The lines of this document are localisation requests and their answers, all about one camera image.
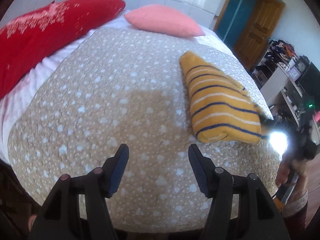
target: doorway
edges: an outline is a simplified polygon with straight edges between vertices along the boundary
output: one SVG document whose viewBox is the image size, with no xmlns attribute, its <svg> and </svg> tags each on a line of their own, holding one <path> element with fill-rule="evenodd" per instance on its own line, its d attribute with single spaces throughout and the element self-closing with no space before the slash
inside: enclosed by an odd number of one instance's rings
<svg viewBox="0 0 320 240">
<path fill-rule="evenodd" d="M 284 8 L 281 0 L 226 0 L 214 31 L 250 72 L 265 52 Z"/>
</svg>

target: bright light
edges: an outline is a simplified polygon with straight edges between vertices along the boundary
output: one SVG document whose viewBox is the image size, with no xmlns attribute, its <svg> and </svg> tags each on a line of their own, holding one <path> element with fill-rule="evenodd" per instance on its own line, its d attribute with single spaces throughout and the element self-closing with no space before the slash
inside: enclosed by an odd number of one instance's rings
<svg viewBox="0 0 320 240">
<path fill-rule="evenodd" d="M 270 144 L 279 153 L 283 155 L 288 147 L 287 136 L 283 132 L 273 132 L 270 134 Z"/>
</svg>

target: navy stripe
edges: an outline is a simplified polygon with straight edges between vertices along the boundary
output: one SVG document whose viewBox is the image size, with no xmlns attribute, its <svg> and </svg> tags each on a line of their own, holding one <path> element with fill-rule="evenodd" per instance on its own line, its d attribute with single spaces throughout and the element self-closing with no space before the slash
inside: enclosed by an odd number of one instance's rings
<svg viewBox="0 0 320 240">
<path fill-rule="evenodd" d="M 194 77 L 193 79 L 191 79 L 191 80 L 189 81 L 188 86 L 190 86 L 190 83 L 191 83 L 193 80 L 195 80 L 196 78 L 198 78 L 198 77 L 204 77 L 204 76 L 216 76 L 216 77 L 222 77 L 222 78 L 224 78 L 224 79 L 226 79 L 226 80 L 228 80 L 228 81 L 230 82 L 230 80 L 229 80 L 227 77 L 222 76 L 222 75 L 218 75 L 218 74 L 200 74 L 200 75 L 198 75 L 198 76 Z"/>
<path fill-rule="evenodd" d="M 232 90 L 232 91 L 234 91 L 234 92 L 239 93 L 240 95 L 242 95 L 242 96 L 244 96 L 244 97 L 248 97 L 248 96 L 246 96 L 246 95 L 241 94 L 238 90 L 235 90 L 235 89 L 230 88 L 230 87 L 226 87 L 226 86 L 222 86 L 222 85 L 211 85 L 211 86 L 206 86 L 206 87 L 203 87 L 203 88 L 199 88 L 197 91 L 195 91 L 195 92 L 192 94 L 191 99 L 193 98 L 193 96 L 194 96 L 196 93 L 198 93 L 198 92 L 200 92 L 200 91 L 202 91 L 202 90 L 205 90 L 205 89 L 207 89 L 207 88 L 215 88 L 215 87 L 230 89 L 230 90 Z"/>
<path fill-rule="evenodd" d="M 207 130 L 211 130 L 211 129 L 214 129 L 214 128 L 217 128 L 217 127 L 221 127 L 221 126 L 227 126 L 227 127 L 230 127 L 230 128 L 233 128 L 235 130 L 239 130 L 241 132 L 244 132 L 244 133 L 247 133 L 247 134 L 250 134 L 250 135 L 255 135 L 259 138 L 261 138 L 261 134 L 259 133 L 255 133 L 255 132 L 251 132 L 249 130 L 246 130 L 246 129 L 242 129 L 240 127 L 237 127 L 235 125 L 232 125 L 232 124 L 229 124 L 229 123 L 217 123 L 217 124 L 214 124 L 214 125 L 211 125 L 211 126 L 207 126 L 207 127 L 204 127 L 202 129 L 200 129 L 197 133 L 196 133 L 196 138 L 198 138 L 198 134 L 203 132 L 203 131 L 207 131 Z"/>
<path fill-rule="evenodd" d="M 195 67 L 192 67 L 189 69 L 189 71 L 186 73 L 186 76 L 189 74 L 189 72 L 195 68 L 198 68 L 198 67 L 209 67 L 209 68 L 214 68 L 216 70 L 219 70 L 218 68 L 214 67 L 214 66 L 211 66 L 211 65 L 199 65 L 199 66 L 195 66 Z"/>
<path fill-rule="evenodd" d="M 234 106 L 229 105 L 228 103 L 225 103 L 225 102 L 214 102 L 214 103 L 210 103 L 210 104 L 200 108 L 199 110 L 195 111 L 194 114 L 191 116 L 191 118 L 193 118 L 196 114 L 198 114 L 199 112 L 203 111 L 204 109 L 206 109 L 206 108 L 208 108 L 210 106 L 216 106 L 216 105 L 225 105 L 225 106 L 228 106 L 228 107 L 230 107 L 230 108 L 232 108 L 234 110 L 237 110 L 237 111 L 259 115 L 259 113 L 257 111 L 252 111 L 252 110 L 247 110 L 247 109 L 243 109 L 243 108 L 234 107 Z"/>
</svg>

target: yellow striped towel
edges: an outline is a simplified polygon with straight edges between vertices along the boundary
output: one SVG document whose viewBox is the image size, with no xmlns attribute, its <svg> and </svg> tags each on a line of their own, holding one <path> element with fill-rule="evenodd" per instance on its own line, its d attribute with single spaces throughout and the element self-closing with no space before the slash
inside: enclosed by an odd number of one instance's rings
<svg viewBox="0 0 320 240">
<path fill-rule="evenodd" d="M 180 66 L 189 87 L 192 127 L 199 141 L 260 142 L 260 108 L 239 82 L 191 51 L 182 55 Z"/>
</svg>

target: black clock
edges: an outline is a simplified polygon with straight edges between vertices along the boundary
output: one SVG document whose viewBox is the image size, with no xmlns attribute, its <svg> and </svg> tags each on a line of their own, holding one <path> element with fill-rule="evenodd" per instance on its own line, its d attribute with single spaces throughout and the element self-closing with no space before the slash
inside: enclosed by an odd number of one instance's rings
<svg viewBox="0 0 320 240">
<path fill-rule="evenodd" d="M 301 74 L 303 74 L 309 65 L 310 65 L 310 60 L 303 55 L 303 56 L 300 56 L 297 63 L 295 64 L 295 67 L 299 70 Z"/>
</svg>

